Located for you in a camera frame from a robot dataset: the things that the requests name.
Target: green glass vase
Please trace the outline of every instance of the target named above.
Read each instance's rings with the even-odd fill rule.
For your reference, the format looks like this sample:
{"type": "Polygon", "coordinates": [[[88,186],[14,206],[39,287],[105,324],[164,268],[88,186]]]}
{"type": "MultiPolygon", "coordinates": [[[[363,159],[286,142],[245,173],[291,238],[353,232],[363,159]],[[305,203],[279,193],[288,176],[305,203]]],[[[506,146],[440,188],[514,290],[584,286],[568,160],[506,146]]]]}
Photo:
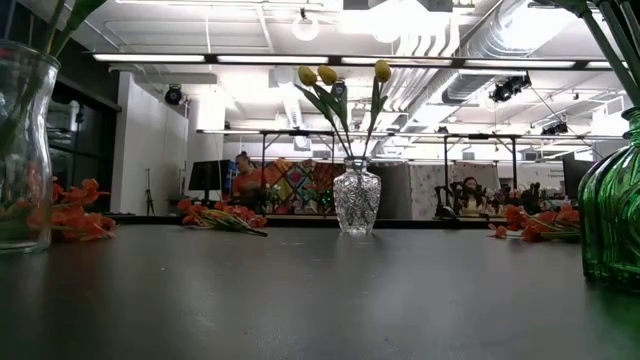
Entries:
{"type": "Polygon", "coordinates": [[[640,292],[640,107],[622,116],[629,146],[580,183],[583,270],[589,280],[640,292]]]}

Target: computer monitor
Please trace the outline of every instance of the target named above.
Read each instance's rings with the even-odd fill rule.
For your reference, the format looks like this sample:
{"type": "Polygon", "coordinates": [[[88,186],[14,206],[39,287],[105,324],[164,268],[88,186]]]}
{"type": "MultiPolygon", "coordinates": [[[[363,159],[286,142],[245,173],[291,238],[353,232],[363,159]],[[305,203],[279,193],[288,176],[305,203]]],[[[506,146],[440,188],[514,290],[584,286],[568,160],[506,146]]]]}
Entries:
{"type": "Polygon", "coordinates": [[[575,160],[570,157],[562,159],[562,167],[564,168],[564,189],[569,199],[578,198],[578,188],[582,178],[587,174],[589,169],[595,163],[592,161],[575,160]]]}
{"type": "Polygon", "coordinates": [[[189,179],[189,190],[204,191],[204,203],[208,204],[210,190],[224,190],[221,184],[226,183],[229,163],[229,160],[194,162],[189,179]]]}

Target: clear crystal vase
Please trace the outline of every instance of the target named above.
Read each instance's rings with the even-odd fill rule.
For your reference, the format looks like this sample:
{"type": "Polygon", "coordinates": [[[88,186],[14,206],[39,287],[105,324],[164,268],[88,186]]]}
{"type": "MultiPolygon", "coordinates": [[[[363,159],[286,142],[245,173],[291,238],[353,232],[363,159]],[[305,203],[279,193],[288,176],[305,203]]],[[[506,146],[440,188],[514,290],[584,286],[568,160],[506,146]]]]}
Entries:
{"type": "Polygon", "coordinates": [[[352,235],[371,232],[380,205],[380,177],[367,172],[368,159],[346,158],[347,171],[333,181],[340,229],[352,235]]]}
{"type": "Polygon", "coordinates": [[[623,117],[629,146],[580,183],[583,270],[589,280],[640,292],[640,107],[623,117]]]}
{"type": "Polygon", "coordinates": [[[0,41],[0,254],[51,241],[46,117],[59,67],[48,55],[0,41]]]}

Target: woman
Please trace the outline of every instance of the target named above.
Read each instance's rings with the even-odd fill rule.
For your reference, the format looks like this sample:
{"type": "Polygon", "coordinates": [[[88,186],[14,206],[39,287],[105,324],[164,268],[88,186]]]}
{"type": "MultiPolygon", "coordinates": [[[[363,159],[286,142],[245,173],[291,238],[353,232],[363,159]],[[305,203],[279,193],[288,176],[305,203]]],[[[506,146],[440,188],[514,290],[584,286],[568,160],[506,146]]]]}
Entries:
{"type": "Polygon", "coordinates": [[[240,174],[233,179],[233,196],[243,199],[259,196],[262,189],[262,170],[251,164],[246,151],[236,156],[236,166],[240,174]]]}
{"type": "Polygon", "coordinates": [[[462,213],[464,215],[482,214],[486,208],[486,197],[482,191],[482,186],[478,185],[478,180],[469,176],[462,181],[463,196],[460,199],[462,213]]]}

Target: yellow tulip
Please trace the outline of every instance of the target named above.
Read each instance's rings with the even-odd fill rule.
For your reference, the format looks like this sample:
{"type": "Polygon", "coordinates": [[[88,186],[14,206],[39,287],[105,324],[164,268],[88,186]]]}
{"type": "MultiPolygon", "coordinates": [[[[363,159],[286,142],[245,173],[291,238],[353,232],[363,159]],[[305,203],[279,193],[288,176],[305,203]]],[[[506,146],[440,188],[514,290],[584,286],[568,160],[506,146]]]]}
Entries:
{"type": "Polygon", "coordinates": [[[376,78],[381,83],[386,83],[391,78],[391,68],[384,60],[376,61],[376,78]]]}
{"type": "Polygon", "coordinates": [[[338,81],[338,74],[332,68],[326,65],[320,65],[318,67],[318,75],[325,85],[333,85],[338,81]]]}
{"type": "Polygon", "coordinates": [[[298,77],[304,86],[311,86],[318,81],[318,77],[313,73],[313,70],[306,66],[300,66],[298,68],[298,77]]]}

